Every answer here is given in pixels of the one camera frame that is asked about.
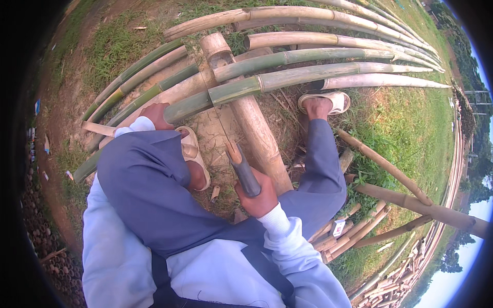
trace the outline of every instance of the white slipper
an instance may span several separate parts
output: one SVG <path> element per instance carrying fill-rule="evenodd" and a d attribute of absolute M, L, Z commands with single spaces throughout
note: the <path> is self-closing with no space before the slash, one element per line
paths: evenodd
<path fill-rule="evenodd" d="M 204 169 L 204 174 L 206 175 L 206 185 L 204 186 L 204 188 L 202 188 L 199 191 L 206 190 L 211 185 L 211 175 L 209 174 L 209 171 L 207 171 L 206 165 L 204 164 L 204 160 L 202 159 L 202 155 L 200 154 L 199 141 L 197 140 L 197 135 L 188 126 L 180 126 L 180 127 L 175 129 L 175 131 L 177 131 L 177 132 L 179 132 L 181 130 L 187 130 L 189 132 L 188 136 L 186 136 L 185 138 L 183 138 L 181 140 L 181 143 L 190 144 L 192 146 L 197 147 L 197 156 L 195 156 L 195 158 L 188 157 L 188 156 L 184 156 L 183 158 L 185 159 L 186 162 L 188 162 L 188 161 L 196 162 L 197 164 L 199 164 L 202 167 L 202 169 Z"/>
<path fill-rule="evenodd" d="M 328 115 L 341 114 L 346 112 L 351 105 L 351 99 L 344 92 L 330 92 L 330 93 L 322 93 L 322 94 L 305 94 L 300 97 L 298 100 L 298 108 L 304 114 L 307 113 L 305 108 L 303 107 L 303 101 L 306 99 L 313 98 L 326 98 L 332 101 L 332 109 L 329 111 Z"/>

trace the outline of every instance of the person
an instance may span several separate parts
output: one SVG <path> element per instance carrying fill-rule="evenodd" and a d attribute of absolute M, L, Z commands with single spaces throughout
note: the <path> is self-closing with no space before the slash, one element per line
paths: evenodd
<path fill-rule="evenodd" d="M 191 133 L 166 123 L 168 104 L 145 108 L 103 150 L 83 214 L 83 291 L 92 307 L 337 307 L 351 304 L 307 242 L 346 200 L 327 115 L 346 94 L 300 98 L 308 117 L 306 171 L 299 188 L 276 195 L 253 169 L 260 195 L 240 205 L 251 217 L 231 225 L 203 209 L 207 170 L 185 161 Z"/>

